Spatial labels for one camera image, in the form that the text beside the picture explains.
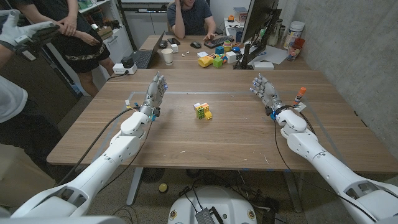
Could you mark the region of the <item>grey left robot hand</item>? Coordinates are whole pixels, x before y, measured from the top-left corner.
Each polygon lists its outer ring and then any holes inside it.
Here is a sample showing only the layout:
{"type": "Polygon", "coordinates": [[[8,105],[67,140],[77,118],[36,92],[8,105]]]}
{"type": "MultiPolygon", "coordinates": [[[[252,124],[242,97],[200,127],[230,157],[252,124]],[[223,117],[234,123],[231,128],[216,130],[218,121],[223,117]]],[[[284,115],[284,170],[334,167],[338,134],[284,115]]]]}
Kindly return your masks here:
{"type": "Polygon", "coordinates": [[[164,93],[167,89],[168,86],[164,76],[161,75],[160,72],[157,72],[148,86],[144,102],[139,111],[150,116],[152,113],[159,110],[164,93]]]}

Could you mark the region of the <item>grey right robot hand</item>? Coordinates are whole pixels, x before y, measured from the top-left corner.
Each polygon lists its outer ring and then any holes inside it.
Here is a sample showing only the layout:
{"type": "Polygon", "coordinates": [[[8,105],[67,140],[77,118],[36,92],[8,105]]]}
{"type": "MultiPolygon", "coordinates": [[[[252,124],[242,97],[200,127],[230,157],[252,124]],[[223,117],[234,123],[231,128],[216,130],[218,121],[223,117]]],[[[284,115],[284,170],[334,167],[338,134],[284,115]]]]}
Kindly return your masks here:
{"type": "Polygon", "coordinates": [[[280,112],[286,109],[273,84],[261,73],[252,81],[252,85],[250,91],[262,100],[266,106],[266,115],[275,119],[280,112]]]}

